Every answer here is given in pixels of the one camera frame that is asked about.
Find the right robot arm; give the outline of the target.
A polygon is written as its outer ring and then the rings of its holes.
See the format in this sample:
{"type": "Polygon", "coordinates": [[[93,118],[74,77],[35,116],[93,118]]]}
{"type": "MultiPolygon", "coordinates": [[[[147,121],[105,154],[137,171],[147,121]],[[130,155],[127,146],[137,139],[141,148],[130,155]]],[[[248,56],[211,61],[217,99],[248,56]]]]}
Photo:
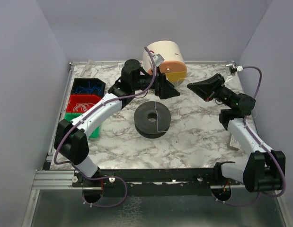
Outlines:
{"type": "Polygon", "coordinates": [[[249,192],[284,193],[285,154],[268,146],[250,128],[246,120],[246,116],[251,115],[255,107],[255,99],[227,88],[221,74],[215,74],[204,81],[189,83],[187,88],[206,102],[216,99],[228,107],[220,111],[219,122],[235,137],[249,157],[244,165],[234,162],[217,164],[218,175],[244,184],[249,192]]]}

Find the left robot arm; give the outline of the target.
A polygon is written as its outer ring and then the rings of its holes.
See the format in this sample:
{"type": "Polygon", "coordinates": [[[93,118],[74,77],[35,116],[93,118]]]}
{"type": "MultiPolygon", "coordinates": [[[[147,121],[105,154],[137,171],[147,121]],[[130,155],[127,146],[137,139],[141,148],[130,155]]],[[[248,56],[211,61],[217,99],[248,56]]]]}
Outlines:
{"type": "Polygon", "coordinates": [[[127,60],[121,76],[98,103],[72,121],[63,119],[58,123],[54,140],[56,153],[67,158],[67,163],[74,165],[84,176],[93,177],[98,166],[89,157],[88,138],[98,126],[150,89],[160,99],[180,95],[160,71],[163,61],[152,57],[152,70],[147,73],[138,60],[127,60]]]}

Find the black cable spool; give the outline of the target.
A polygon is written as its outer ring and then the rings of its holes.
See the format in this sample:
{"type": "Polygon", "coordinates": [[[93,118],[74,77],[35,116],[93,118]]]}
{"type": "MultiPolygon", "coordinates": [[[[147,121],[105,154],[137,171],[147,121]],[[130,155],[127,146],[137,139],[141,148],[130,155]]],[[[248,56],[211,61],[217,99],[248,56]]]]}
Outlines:
{"type": "Polygon", "coordinates": [[[145,138],[156,139],[168,132],[171,113],[162,103],[145,102],[134,112],[134,125],[137,132],[145,138]]]}

